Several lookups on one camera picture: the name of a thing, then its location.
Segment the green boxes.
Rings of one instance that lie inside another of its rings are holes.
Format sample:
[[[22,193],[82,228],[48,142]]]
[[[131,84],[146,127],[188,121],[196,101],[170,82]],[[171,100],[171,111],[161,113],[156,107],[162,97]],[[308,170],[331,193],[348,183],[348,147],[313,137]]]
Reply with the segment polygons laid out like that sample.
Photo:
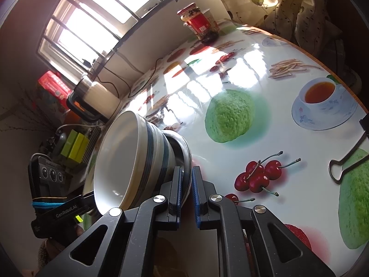
[[[72,130],[60,153],[62,164],[69,168],[81,164],[88,144],[89,139],[85,135]]]

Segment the white blue striped bowl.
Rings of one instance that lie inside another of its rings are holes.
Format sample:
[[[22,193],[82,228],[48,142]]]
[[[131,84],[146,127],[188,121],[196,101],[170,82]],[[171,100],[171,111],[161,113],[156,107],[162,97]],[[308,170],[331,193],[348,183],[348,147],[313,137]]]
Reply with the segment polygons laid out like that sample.
[[[99,213],[139,206],[172,179],[175,166],[174,151],[160,129],[132,111],[121,113],[96,159],[93,184]]]

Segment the striped storage basket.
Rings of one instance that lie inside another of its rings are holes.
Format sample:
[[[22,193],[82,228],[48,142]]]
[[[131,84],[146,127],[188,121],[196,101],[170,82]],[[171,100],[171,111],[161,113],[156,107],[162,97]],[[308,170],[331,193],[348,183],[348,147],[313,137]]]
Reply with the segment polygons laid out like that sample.
[[[82,158],[82,161],[81,163],[84,164],[84,165],[87,165],[88,162],[89,162],[89,159],[91,158],[92,156],[92,153],[94,151],[94,147],[96,145],[96,143],[98,142],[98,139],[100,137],[100,134],[102,132],[102,128],[100,127],[96,127],[96,128],[93,128],[91,130],[91,132],[89,133],[89,136],[88,136],[88,144],[86,146],[86,149],[84,151],[84,154],[83,154],[83,158]]]

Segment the steel bowl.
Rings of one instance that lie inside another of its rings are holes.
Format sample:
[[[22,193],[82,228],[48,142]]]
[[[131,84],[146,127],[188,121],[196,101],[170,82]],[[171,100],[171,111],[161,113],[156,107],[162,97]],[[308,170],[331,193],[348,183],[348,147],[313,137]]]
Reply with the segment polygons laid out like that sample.
[[[192,184],[192,155],[190,147],[183,136],[172,130],[163,130],[175,154],[176,165],[182,169],[181,206],[183,206],[191,192]]]

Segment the fruit print tablecloth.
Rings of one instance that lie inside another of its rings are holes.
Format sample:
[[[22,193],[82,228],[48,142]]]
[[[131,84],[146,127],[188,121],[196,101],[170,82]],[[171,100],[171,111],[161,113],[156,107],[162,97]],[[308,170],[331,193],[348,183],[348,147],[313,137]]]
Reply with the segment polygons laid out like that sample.
[[[368,161],[341,184],[328,173],[363,134],[366,111],[316,59],[222,21],[215,43],[191,40],[160,60],[125,108],[179,132],[219,194],[297,227],[336,276],[368,275]],[[366,155],[368,139],[334,177]]]

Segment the cream electric kettle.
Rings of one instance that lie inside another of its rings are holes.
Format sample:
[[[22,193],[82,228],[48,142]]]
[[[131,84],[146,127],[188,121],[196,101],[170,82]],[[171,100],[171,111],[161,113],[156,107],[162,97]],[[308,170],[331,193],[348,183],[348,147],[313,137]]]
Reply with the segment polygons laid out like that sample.
[[[66,100],[67,107],[88,123],[107,123],[118,110],[121,100],[86,74]]]

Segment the red box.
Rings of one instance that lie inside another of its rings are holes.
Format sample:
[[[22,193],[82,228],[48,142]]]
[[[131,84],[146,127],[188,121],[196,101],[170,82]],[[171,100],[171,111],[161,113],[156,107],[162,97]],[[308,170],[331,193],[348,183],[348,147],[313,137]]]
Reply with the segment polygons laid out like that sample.
[[[52,71],[47,71],[38,79],[38,84],[54,96],[65,109],[68,109],[67,100],[72,90],[62,79]]]

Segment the metal binder clip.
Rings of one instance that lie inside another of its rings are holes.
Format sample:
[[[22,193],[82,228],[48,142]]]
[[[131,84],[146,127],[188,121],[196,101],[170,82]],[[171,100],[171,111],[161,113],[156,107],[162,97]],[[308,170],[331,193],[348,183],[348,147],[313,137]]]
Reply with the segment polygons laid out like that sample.
[[[359,140],[356,142],[356,144],[353,146],[353,148],[350,149],[349,152],[347,152],[347,154],[341,160],[330,160],[328,162],[329,176],[336,184],[341,184],[346,174],[348,174],[350,171],[354,170],[355,168],[357,168],[359,165],[363,164],[364,162],[368,161],[368,155],[366,155],[363,158],[359,159],[357,162],[349,165],[345,169],[342,169],[339,177],[336,178],[333,175],[332,168],[334,166],[343,166],[345,162],[348,161],[348,159],[354,154],[354,152],[359,149],[360,145],[366,139],[368,139],[368,114],[364,118],[359,120],[359,124],[361,128],[363,129],[363,134],[361,135]]]

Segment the white plastic cup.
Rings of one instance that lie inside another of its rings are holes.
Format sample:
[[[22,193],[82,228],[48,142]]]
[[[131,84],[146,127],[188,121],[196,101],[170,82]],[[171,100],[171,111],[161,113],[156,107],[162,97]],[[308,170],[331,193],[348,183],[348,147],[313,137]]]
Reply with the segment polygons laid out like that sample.
[[[208,20],[208,22],[210,23],[211,27],[216,30],[219,31],[220,28],[218,26],[218,23],[216,22],[212,12],[210,9],[206,9],[202,11],[203,15],[205,16],[205,18]]]

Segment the red lidded sauce jar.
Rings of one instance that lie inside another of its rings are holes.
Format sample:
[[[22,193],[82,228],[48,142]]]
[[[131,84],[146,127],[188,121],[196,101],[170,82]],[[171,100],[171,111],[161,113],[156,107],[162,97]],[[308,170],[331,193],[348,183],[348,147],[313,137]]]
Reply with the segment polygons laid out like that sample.
[[[196,3],[191,3],[179,10],[177,15],[191,28],[203,44],[209,44],[218,39],[218,31],[209,22]]]

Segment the floral yellow curtain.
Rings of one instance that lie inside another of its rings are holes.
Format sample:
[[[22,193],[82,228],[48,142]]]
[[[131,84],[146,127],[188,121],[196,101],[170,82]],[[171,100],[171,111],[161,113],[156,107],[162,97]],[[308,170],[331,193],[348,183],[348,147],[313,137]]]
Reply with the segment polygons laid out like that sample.
[[[232,21],[258,27],[318,56],[333,36],[327,0],[221,0]]]

